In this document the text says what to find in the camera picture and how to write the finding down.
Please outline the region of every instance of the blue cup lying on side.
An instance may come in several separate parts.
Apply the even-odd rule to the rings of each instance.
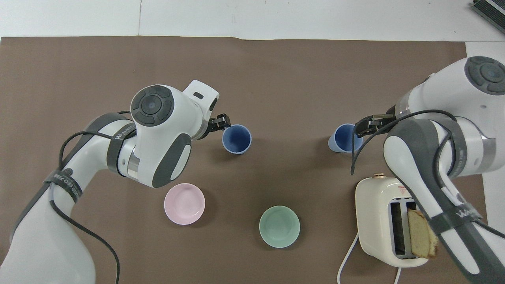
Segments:
[[[352,152],[352,135],[354,130],[354,124],[345,123],[337,127],[335,132],[330,136],[328,140],[328,147],[334,152],[339,153],[351,153]],[[354,149],[357,150],[363,144],[363,138],[358,138],[354,134]]]
[[[247,127],[240,124],[233,124],[223,132],[223,146],[233,154],[244,154],[251,146],[253,137]]]

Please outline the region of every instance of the white tile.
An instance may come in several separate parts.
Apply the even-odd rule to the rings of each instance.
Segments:
[[[140,0],[1,0],[0,36],[137,35]]]
[[[505,41],[471,1],[143,0],[141,35]]]
[[[505,42],[467,42],[467,56],[487,56],[505,64]],[[487,222],[505,231],[505,167],[482,174]]]

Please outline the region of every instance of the robotic arm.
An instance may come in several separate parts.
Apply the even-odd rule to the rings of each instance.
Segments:
[[[83,135],[21,214],[0,267],[0,283],[94,283],[88,250],[50,202],[70,216],[93,176],[107,168],[150,187],[175,180],[192,140],[230,126],[226,114],[211,118],[218,98],[196,80],[183,92],[152,85],[133,98],[133,122],[118,113],[93,120],[86,133],[98,133]]]
[[[472,283],[505,283],[505,235],[480,221],[450,179],[505,164],[505,132],[500,131],[504,94],[503,64],[487,57],[466,58],[413,88],[396,104],[394,114],[356,125],[360,136],[420,111],[451,115],[452,120],[440,113],[422,113],[398,122],[383,151],[390,170]]]

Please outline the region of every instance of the pink bowl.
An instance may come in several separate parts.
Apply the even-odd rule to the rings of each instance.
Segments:
[[[197,221],[205,209],[205,197],[199,188],[181,183],[171,188],[165,196],[165,213],[172,222],[189,225]]]

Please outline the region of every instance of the velcro strap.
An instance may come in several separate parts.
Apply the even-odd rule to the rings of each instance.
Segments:
[[[441,234],[450,229],[461,226],[465,223],[481,219],[482,216],[470,203],[463,203],[459,206],[444,211],[428,221],[435,234]]]
[[[124,140],[130,138],[134,132],[136,132],[135,123],[128,123],[119,129],[109,142],[109,149],[107,149],[107,167],[118,175],[124,176],[119,172],[118,168],[119,152],[121,151]]]
[[[68,192],[68,194],[70,194],[74,203],[77,203],[77,200],[82,195],[82,189],[79,184],[70,175],[67,175],[65,172],[60,170],[54,170],[47,176],[44,182],[54,182],[59,187],[63,188],[66,192]]]

